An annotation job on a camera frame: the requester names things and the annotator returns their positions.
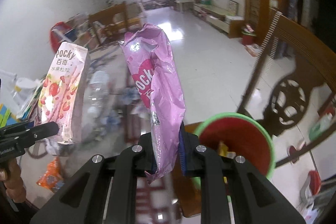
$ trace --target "photo frame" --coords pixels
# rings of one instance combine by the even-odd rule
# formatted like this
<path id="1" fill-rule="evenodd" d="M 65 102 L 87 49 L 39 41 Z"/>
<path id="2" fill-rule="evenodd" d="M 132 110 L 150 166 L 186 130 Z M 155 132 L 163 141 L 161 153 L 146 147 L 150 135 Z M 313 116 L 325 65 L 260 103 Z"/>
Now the photo frame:
<path id="1" fill-rule="evenodd" d="M 238 6 L 239 3 L 233 0 L 227 1 L 227 11 L 229 12 L 229 16 L 236 16 L 238 15 Z"/>

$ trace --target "trash can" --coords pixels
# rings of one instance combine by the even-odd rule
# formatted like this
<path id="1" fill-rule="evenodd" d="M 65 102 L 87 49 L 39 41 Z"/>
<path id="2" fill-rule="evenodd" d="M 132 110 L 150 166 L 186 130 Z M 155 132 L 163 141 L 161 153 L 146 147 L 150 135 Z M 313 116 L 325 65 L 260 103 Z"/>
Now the trash can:
<path id="1" fill-rule="evenodd" d="M 249 160 L 261 174 L 272 177 L 275 167 L 273 142 L 255 120 L 239 113 L 220 113 L 201 123 L 194 134 L 202 145 L 213 150 L 223 142 L 229 151 Z M 194 178 L 194 183 L 199 187 L 200 178 Z"/>

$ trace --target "metal bolt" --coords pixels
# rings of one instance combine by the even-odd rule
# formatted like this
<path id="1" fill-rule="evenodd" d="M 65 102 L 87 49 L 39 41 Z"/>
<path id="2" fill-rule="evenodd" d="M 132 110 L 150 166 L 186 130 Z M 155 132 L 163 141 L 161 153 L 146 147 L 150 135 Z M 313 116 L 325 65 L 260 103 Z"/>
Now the metal bolt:
<path id="1" fill-rule="evenodd" d="M 140 152 L 142 150 L 142 146 L 141 145 L 134 145 L 132 147 L 133 152 Z"/>
<path id="2" fill-rule="evenodd" d="M 243 164 L 245 162 L 245 158 L 243 156 L 237 156 L 236 162 L 238 162 L 239 164 Z"/>
<path id="3" fill-rule="evenodd" d="M 102 160 L 103 160 L 103 157 L 100 156 L 100 155 L 95 155 L 95 156 L 93 156 L 93 158 L 92 158 L 92 161 L 93 161 L 94 163 L 99 163 L 99 162 L 101 162 Z"/>
<path id="4" fill-rule="evenodd" d="M 198 145 L 198 146 L 196 146 L 196 150 L 198 152 L 204 152 L 204 151 L 207 150 L 207 148 L 204 145 Z"/>

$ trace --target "white tile floor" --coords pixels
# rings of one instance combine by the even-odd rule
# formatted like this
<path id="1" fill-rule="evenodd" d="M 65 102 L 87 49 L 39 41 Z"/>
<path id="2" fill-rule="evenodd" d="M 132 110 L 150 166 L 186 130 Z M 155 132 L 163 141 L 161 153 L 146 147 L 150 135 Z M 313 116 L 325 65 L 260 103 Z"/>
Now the white tile floor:
<path id="1" fill-rule="evenodd" d="M 227 38 L 191 13 L 162 8 L 148 11 L 147 16 L 147 22 L 161 27 L 171 41 L 185 96 L 185 123 L 200 122 L 220 112 L 235 112 L 256 61 L 240 39 Z M 257 86 L 261 102 L 248 108 L 255 119 L 263 117 L 262 110 L 275 83 L 294 69 L 294 60 L 273 61 Z M 308 140 L 307 132 L 323 103 L 320 93 L 318 89 L 313 92 L 307 114 L 298 126 L 274 140 L 277 160 L 287 156 L 290 145 L 296 146 L 302 138 Z M 276 169 L 271 179 L 295 208 L 300 204 L 299 192 L 309 170 L 314 170 L 314 165 L 310 154 L 306 154 L 296 164 Z"/>

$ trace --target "strawberry image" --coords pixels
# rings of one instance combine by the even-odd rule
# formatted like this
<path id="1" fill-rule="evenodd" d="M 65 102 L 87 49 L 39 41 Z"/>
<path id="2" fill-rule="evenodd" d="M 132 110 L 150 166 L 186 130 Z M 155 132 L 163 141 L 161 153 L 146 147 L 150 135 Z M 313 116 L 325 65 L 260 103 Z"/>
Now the strawberry image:
<path id="1" fill-rule="evenodd" d="M 48 82 L 49 82 L 49 79 L 48 77 L 45 78 L 44 82 L 43 82 L 43 86 L 46 88 L 48 86 Z"/>
<path id="2" fill-rule="evenodd" d="M 59 93 L 57 83 L 52 83 L 49 87 L 49 95 L 55 97 Z"/>
<path id="3" fill-rule="evenodd" d="M 40 102 L 41 102 L 42 105 L 45 105 L 45 99 L 46 99 L 46 97 L 41 98 Z"/>
<path id="4" fill-rule="evenodd" d="M 70 102 L 65 102 L 63 104 L 62 110 L 63 111 L 68 111 L 70 109 Z"/>
<path id="5" fill-rule="evenodd" d="M 70 94 L 73 95 L 76 91 L 77 87 L 75 87 L 73 90 L 70 91 Z"/>

